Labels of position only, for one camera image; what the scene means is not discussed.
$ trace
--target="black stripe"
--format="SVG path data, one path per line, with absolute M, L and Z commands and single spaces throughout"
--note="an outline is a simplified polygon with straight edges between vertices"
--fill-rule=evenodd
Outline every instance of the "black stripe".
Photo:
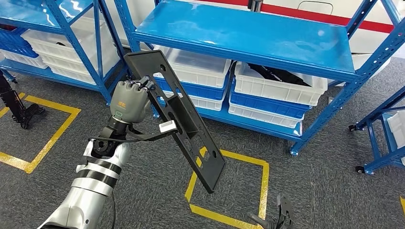
M 87 178 L 96 179 L 96 180 L 99 180 L 101 182 L 106 183 L 107 185 L 111 186 L 112 188 L 114 188 L 114 186 L 115 186 L 115 184 L 117 182 L 117 179 L 115 179 L 113 177 L 107 176 L 107 175 L 105 175 L 103 173 L 93 171 L 93 170 L 90 170 L 90 169 L 80 170 L 77 173 L 76 177 L 77 178 L 87 177 Z
M 114 165 L 112 163 L 109 163 L 107 161 L 103 161 L 100 159 L 97 159 L 95 157 L 92 156 L 82 156 L 82 159 L 80 160 L 80 165 L 87 165 L 88 163 L 93 163 L 96 165 L 99 165 L 101 167 L 104 168 L 108 168 L 110 170 L 113 170 L 115 173 L 117 173 L 118 175 L 121 173 L 122 169 L 121 167 Z

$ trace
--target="silver robotic arm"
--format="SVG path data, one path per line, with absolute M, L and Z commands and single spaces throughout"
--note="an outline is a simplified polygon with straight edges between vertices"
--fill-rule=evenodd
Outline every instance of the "silver robotic arm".
M 96 228 L 106 198 L 111 196 L 131 152 L 129 142 L 125 139 L 126 128 L 145 118 L 150 106 L 147 91 L 152 86 L 153 82 L 147 77 L 137 82 L 118 83 L 110 106 L 111 118 L 108 126 L 100 137 L 90 139 L 76 168 L 77 175 L 69 194 L 38 229 Z M 155 135 L 171 134 L 176 130 L 173 121 L 160 126 L 160 133 Z

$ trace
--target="shelf caster wheel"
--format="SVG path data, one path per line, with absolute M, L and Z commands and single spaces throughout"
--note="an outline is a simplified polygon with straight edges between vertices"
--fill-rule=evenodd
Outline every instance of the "shelf caster wheel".
M 365 170 L 364 170 L 364 167 L 363 166 L 356 166 L 356 171 L 358 172 L 358 173 L 365 173 Z
M 356 125 L 350 125 L 350 126 L 349 126 L 349 130 L 350 130 L 351 132 L 356 131 L 356 130 L 357 130 Z

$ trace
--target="blue shelving unit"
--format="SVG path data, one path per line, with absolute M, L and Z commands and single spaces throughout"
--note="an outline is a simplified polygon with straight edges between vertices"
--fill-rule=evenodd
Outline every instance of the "blue shelving unit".
M 107 105 L 111 101 L 111 91 L 114 89 L 118 80 L 125 74 L 129 74 L 128 66 L 124 60 L 124 50 L 119 41 L 117 31 L 112 24 L 112 19 L 109 14 L 107 5 L 104 0 L 43 0 L 43 4 L 32 5 L 31 7 L 21 4 L 22 1 L 18 0 L 0 0 L 0 23 L 7 24 L 32 30 L 39 30 L 50 33 L 62 34 L 67 37 L 68 41 L 76 50 L 78 56 L 82 60 L 84 66 L 89 71 L 96 85 L 71 79 L 65 76 L 54 74 L 49 68 L 40 69 L 25 65 L 23 63 L 14 62 L 10 60 L 3 60 L 0 62 L 0 69 L 5 72 L 5 75 L 10 76 L 7 70 L 27 73 L 38 76 L 47 80 L 52 80 L 59 83 L 64 83 L 72 86 L 78 86 L 85 89 L 90 89 L 100 92 L 105 98 Z M 100 26 L 99 26 L 99 11 L 104 15 L 107 26 L 112 34 L 113 41 L 117 47 L 118 54 L 121 60 L 114 66 L 104 77 L 103 68 L 99 67 L 98 72 L 94 69 L 89 58 L 86 56 L 83 47 L 80 45 L 78 39 L 71 29 L 71 25 L 84 13 L 93 7 L 95 16 L 95 30 L 96 30 L 96 48 L 98 66 L 102 66 L 101 58 L 101 40 L 100 40 Z M 112 75 L 115 69 L 122 67 L 122 70 L 117 75 L 113 84 L 107 88 L 105 81 Z
M 405 110 L 405 106 L 393 107 L 404 97 L 405 97 L 405 86 L 401 88 L 398 92 L 393 94 L 390 98 L 388 98 L 384 103 L 378 106 L 371 113 L 369 113 L 364 119 L 362 119 L 355 125 L 349 126 L 349 129 L 351 131 L 363 130 L 365 127 L 367 128 L 374 156 L 374 161 L 364 164 L 364 166 L 357 166 L 356 170 L 358 172 L 371 175 L 374 174 L 374 171 L 376 169 L 388 165 L 405 168 L 405 166 L 401 162 L 401 158 L 405 157 L 405 147 L 397 149 L 394 135 L 392 134 L 390 126 L 388 125 L 387 121 L 387 119 L 391 117 L 391 115 L 387 114 L 387 112 Z M 380 120 L 383 125 L 385 140 L 388 146 L 388 154 L 384 156 L 382 156 L 378 148 L 377 140 L 375 138 L 375 133 L 373 129 L 373 123 L 377 120 Z
M 165 0 L 157 4 L 138 28 L 132 23 L 126 1 L 115 0 L 115 3 L 133 51 L 140 50 L 139 42 L 149 42 L 347 82 L 300 137 L 291 137 L 289 131 L 274 125 L 260 122 L 258 126 L 251 126 L 248 120 L 235 120 L 227 113 L 226 105 L 222 111 L 212 111 L 206 116 L 292 140 L 295 144 L 290 152 L 297 156 L 299 150 L 405 42 L 405 20 L 397 16 L 391 0 L 382 0 L 395 28 L 366 63 L 354 70 L 349 39 L 377 1 L 363 0 L 348 25 L 339 26 Z

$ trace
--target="storage crate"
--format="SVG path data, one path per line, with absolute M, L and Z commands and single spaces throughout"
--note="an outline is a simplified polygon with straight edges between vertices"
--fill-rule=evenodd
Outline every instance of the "storage crate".
M 103 74 L 104 76 L 108 73 L 108 71 L 116 65 L 116 63 L 119 61 L 118 56 L 111 56 L 109 60 L 107 60 L 103 64 Z M 85 71 L 78 71 L 74 68 L 67 68 L 66 66 L 61 66 L 57 64 L 48 64 L 49 67 L 51 68 L 52 72 L 55 74 L 63 75 L 75 80 L 79 80 L 85 83 L 90 83 L 95 85 L 96 83 L 94 82 L 93 78 L 91 77 L 90 73 L 85 70 Z
M 173 96 L 173 92 L 168 92 L 168 91 L 163 91 L 167 97 Z M 214 111 L 220 111 L 222 108 L 222 103 L 224 102 L 225 99 L 225 94 L 223 95 L 221 100 L 214 100 L 214 99 L 207 99 L 207 98 L 202 98 L 202 97 L 197 97 L 193 95 L 189 95 L 192 103 L 194 104 L 195 107 L 200 107 L 204 109 L 209 109 L 209 110 L 214 110 Z
M 232 81 L 230 101 L 233 104 L 269 111 L 293 118 L 301 118 L 312 106 L 268 99 L 235 92 L 236 80 Z
M 217 88 L 224 86 L 231 60 L 158 45 L 154 50 L 163 52 L 181 82 Z
M 0 50 L 0 52 L 4 55 L 5 58 L 12 60 L 12 61 L 17 61 L 20 63 L 24 63 L 27 65 L 31 65 L 37 68 L 42 68 L 45 69 L 48 66 L 42 61 L 41 57 L 38 56 L 36 58 L 32 58 L 32 57 L 28 57 L 28 56 L 24 56 L 21 54 L 17 54 L 14 52 L 9 52 L 6 50 Z
M 77 72 L 87 73 L 87 69 L 82 61 L 69 60 L 66 58 L 56 57 L 48 55 L 47 53 L 38 53 L 43 62 L 49 66 L 63 66 L 66 69 L 73 69 Z M 106 73 L 119 61 L 119 56 L 117 50 L 114 46 L 109 46 L 102 51 L 102 60 L 103 60 L 103 74 Z M 98 71 L 98 64 L 95 65 L 94 69 Z
M 328 80 L 311 75 L 294 74 L 310 86 L 268 80 L 250 69 L 247 63 L 238 62 L 235 68 L 235 92 L 316 106 L 319 97 L 328 89 Z
M 164 78 L 155 77 L 155 81 L 162 90 L 171 91 L 171 88 L 169 87 Z M 222 88 L 208 87 L 186 82 L 182 82 L 181 85 L 183 86 L 184 90 L 188 95 L 193 95 L 207 99 L 221 100 L 228 82 L 229 82 L 229 74 L 226 74 L 225 83 L 222 86 Z
M 80 17 L 71 26 L 79 43 L 84 49 L 86 55 L 94 67 L 97 66 L 97 48 L 96 48 L 96 32 L 94 28 L 94 19 Z M 21 35 L 30 43 L 36 52 L 46 53 L 51 56 L 69 59 L 76 62 L 81 62 L 75 49 L 64 35 L 27 30 Z M 113 46 L 112 39 L 106 23 L 100 22 L 100 36 L 102 48 Z
M 301 122 L 304 119 L 304 115 L 301 118 L 293 118 L 247 106 L 233 104 L 230 100 L 228 113 L 266 123 L 285 126 L 288 128 L 295 128 L 297 123 Z
M 26 46 L 28 42 L 21 37 L 21 34 L 25 31 L 27 31 L 26 28 L 0 24 L 0 43 L 6 42 L 18 46 Z
M 26 44 L 24 46 L 18 46 L 16 44 L 9 44 L 6 42 L 0 42 L 0 49 L 14 52 L 17 54 L 21 54 L 24 56 L 32 57 L 32 58 L 37 58 L 38 54 L 34 52 L 30 44 Z
M 387 119 L 390 130 L 394 135 L 397 149 L 405 146 L 405 111 L 397 111 Z

